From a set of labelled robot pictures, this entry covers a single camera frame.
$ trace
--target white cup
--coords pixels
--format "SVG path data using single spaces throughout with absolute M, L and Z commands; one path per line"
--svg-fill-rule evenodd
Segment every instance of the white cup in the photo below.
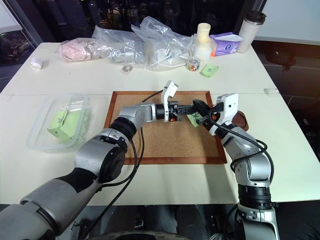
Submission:
M 196 32 L 196 37 L 198 39 L 205 39 L 209 37 L 209 32 L 211 29 L 211 25 L 208 23 L 199 23 L 198 30 Z

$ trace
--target wooden frame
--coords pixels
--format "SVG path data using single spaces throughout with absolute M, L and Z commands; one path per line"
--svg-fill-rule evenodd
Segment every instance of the wooden frame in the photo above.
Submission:
M 118 95 L 151 95 L 154 91 L 113 91 L 109 109 L 106 115 L 104 128 L 108 128 L 111 124 L 116 100 Z M 209 91 L 177 91 L 176 95 L 205 95 L 207 104 L 212 107 L 213 102 Z M 227 159 L 224 148 L 217 136 L 216 139 L 217 151 L 219 156 L 205 156 L 205 157 L 144 157 L 141 164 L 226 164 Z M 133 157 L 126 157 L 124 164 L 132 165 L 135 159 Z

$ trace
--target tissue box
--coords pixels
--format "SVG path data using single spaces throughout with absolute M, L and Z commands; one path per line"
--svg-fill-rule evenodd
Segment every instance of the tissue box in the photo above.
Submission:
M 212 39 L 211 56 L 221 56 L 226 54 L 234 54 L 242 37 L 235 35 L 233 32 L 226 32 L 217 35 L 210 35 Z

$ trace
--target clear plastic bag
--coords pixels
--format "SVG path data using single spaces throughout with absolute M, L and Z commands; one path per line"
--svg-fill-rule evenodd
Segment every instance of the clear plastic bag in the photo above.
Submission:
M 59 57 L 65 62 L 107 58 L 115 63 L 143 68 L 146 65 L 145 42 L 134 32 L 96 26 L 92 38 L 75 38 L 62 42 Z
M 186 64 L 192 50 L 193 37 L 175 33 L 170 27 L 147 16 L 140 27 L 131 25 L 131 29 L 146 42 L 147 68 L 162 71 Z
M 135 68 L 145 66 L 145 43 L 134 32 L 96 26 L 92 38 L 95 39 L 94 55 Z
M 59 57 L 65 62 L 81 62 L 95 58 L 95 47 L 94 39 L 79 37 L 62 42 L 57 51 Z

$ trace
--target plastic container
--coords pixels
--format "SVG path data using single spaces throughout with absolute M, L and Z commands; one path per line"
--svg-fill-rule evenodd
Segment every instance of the plastic container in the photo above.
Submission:
M 186 68 L 191 71 L 191 72 L 195 72 L 199 69 L 200 67 L 200 59 L 193 56 L 191 58 L 188 59 L 188 62 L 186 63 Z
M 68 113 L 79 111 L 77 121 L 74 123 L 74 126 L 76 126 L 74 135 L 65 142 L 48 131 L 56 113 L 62 109 L 67 109 Z M 44 101 L 33 124 L 26 145 L 30 149 L 46 152 L 72 150 L 74 146 L 85 140 L 91 111 L 92 107 L 86 94 L 74 93 L 49 96 Z

